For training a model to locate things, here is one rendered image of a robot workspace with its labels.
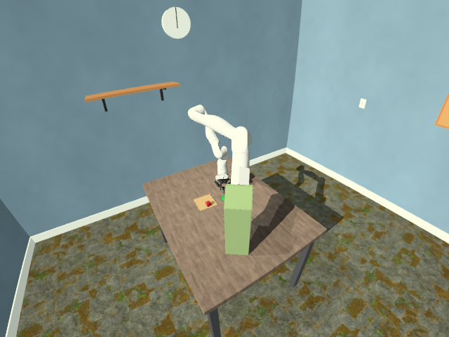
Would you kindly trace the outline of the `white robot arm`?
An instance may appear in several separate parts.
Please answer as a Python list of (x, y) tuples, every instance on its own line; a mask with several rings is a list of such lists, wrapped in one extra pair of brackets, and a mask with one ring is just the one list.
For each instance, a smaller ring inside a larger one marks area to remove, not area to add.
[[(199, 112), (201, 114), (199, 114)], [(210, 142), (217, 161), (215, 179), (227, 179), (227, 160), (229, 150), (226, 146), (219, 147), (220, 139), (217, 133), (232, 140), (232, 175), (231, 184), (249, 185), (250, 179), (250, 151), (251, 134), (245, 127), (234, 128), (229, 122), (216, 115), (208, 115), (203, 105), (197, 105), (188, 111), (189, 118), (206, 126), (206, 137)], [(210, 127), (210, 128), (209, 128)], [(219, 149), (218, 149), (219, 148)]]

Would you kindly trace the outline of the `tan flat mat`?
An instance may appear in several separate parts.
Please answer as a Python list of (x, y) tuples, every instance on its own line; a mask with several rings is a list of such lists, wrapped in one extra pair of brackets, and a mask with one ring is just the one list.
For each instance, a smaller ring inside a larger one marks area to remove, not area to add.
[[(217, 206), (216, 201), (212, 198), (212, 196), (210, 194), (203, 196), (203, 197), (199, 197), (197, 199), (193, 199), (195, 204), (197, 205), (197, 207), (199, 208), (200, 211), (205, 210), (205, 209), (209, 209), (210, 207), (213, 206)], [(206, 201), (210, 201), (211, 202), (211, 206), (207, 207), (206, 206)]]

